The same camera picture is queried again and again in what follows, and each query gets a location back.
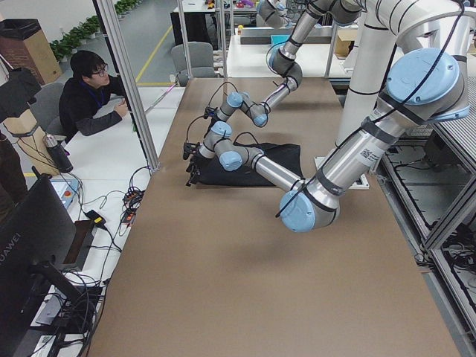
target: monitor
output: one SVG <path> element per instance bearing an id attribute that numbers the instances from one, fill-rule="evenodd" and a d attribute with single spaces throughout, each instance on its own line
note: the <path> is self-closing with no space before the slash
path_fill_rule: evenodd
<path id="1" fill-rule="evenodd" d="M 47 176 L 0 224 L 0 356 L 12 356 L 51 286 L 32 267 L 60 269 L 76 228 Z"/>

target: lanyard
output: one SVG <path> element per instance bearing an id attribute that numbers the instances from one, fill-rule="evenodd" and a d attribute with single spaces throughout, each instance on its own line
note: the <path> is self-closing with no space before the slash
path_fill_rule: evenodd
<path id="1" fill-rule="evenodd" d="M 101 93 L 101 101 L 99 101 L 99 100 L 97 99 L 97 97 L 96 97 L 96 94 L 91 90 L 91 88 L 89 88 L 89 86 L 88 86 L 86 83 L 84 83 L 84 82 L 81 81 L 80 84 L 81 84 L 84 88 L 86 88 L 86 90 L 88 91 L 88 93 L 94 98 L 94 100 L 95 100 L 95 102 L 96 102 L 96 104 L 97 104 L 97 108 L 98 108 L 98 109 L 101 109 L 101 108 L 103 107 L 103 105 L 104 105 L 104 91 L 103 91 L 103 89 L 100 90 L 100 93 Z"/>

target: water bottle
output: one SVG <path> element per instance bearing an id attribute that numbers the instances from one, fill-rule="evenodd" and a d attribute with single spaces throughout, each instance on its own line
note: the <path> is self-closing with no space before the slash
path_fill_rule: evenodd
<path id="1" fill-rule="evenodd" d="M 69 173 L 73 170 L 73 165 L 69 161 L 68 156 L 66 156 L 65 150 L 52 134 L 46 134 L 43 138 L 43 142 L 45 143 L 46 151 L 50 154 L 54 165 L 61 173 Z"/>

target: black cloth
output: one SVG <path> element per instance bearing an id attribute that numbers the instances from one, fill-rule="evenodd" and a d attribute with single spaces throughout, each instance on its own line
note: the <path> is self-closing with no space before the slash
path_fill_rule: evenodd
<path id="1" fill-rule="evenodd" d="M 109 79 L 109 84 L 99 89 L 74 78 L 66 82 L 59 99 L 59 119 L 65 130 L 66 142 L 70 141 L 78 130 L 83 135 L 93 135 L 122 120 L 114 110 L 102 117 L 93 118 L 97 111 L 109 102 L 112 93 L 123 95 L 119 79 L 112 76 L 109 76 Z"/>
<path id="2" fill-rule="evenodd" d="M 0 222 L 27 192 L 20 157 L 11 142 L 0 133 Z"/>
<path id="3" fill-rule="evenodd" d="M 17 68 L 8 75 L 8 82 L 0 86 L 0 123 L 6 118 L 18 118 L 34 103 L 41 89 L 38 81 L 26 68 Z"/>
<path id="4" fill-rule="evenodd" d="M 260 145 L 235 145 L 243 147 L 259 147 L 266 156 L 275 163 L 292 171 L 300 178 L 303 172 L 300 168 L 300 146 L 296 144 L 271 144 L 262 143 Z M 253 171 L 248 166 L 241 166 L 235 171 L 226 171 L 219 163 L 219 159 L 215 156 L 213 159 L 194 156 L 192 165 L 195 165 L 195 171 L 192 175 L 197 182 L 202 184 L 213 184 L 219 186 L 238 186 L 238 187 L 257 187 L 257 186 L 274 186 L 266 178 Z"/>

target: black tape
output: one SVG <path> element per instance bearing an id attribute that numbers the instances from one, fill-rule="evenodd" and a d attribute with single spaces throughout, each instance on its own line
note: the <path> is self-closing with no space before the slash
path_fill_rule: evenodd
<path id="1" fill-rule="evenodd" d="M 330 213 L 334 213 L 334 218 L 335 218 L 335 212 L 337 211 L 335 208 L 329 208 L 327 206 L 324 206 L 322 203 L 320 203 L 317 199 L 314 198 L 314 196 L 309 193 L 309 191 L 307 190 L 307 188 L 305 188 L 304 190 L 301 191 L 302 193 L 304 193 L 304 195 L 312 202 L 312 204 L 314 206 L 317 206 L 319 207 L 321 210 L 325 210 L 326 212 L 330 212 Z"/>
<path id="2" fill-rule="evenodd" d="M 315 177 L 332 195 L 339 197 L 345 194 L 346 190 L 344 188 L 332 183 L 329 179 L 327 179 L 327 177 L 324 175 L 324 172 L 322 171 L 322 168 L 318 170 Z"/>
<path id="3" fill-rule="evenodd" d="M 383 141 L 386 144 L 392 145 L 395 144 L 399 139 L 387 132 L 384 132 L 380 129 L 369 117 L 366 117 L 360 127 L 371 134 L 374 138 Z"/>
<path id="4" fill-rule="evenodd" d="M 397 102 L 396 100 L 394 100 L 390 95 L 388 95 L 384 91 L 381 91 L 379 96 L 385 102 L 390 104 L 393 108 L 396 108 L 396 109 L 398 108 L 399 112 L 401 112 L 405 117 L 413 121 L 415 124 L 418 124 L 418 125 L 425 124 L 425 121 L 421 117 L 413 113 L 409 108 L 402 106 L 400 102 Z"/>

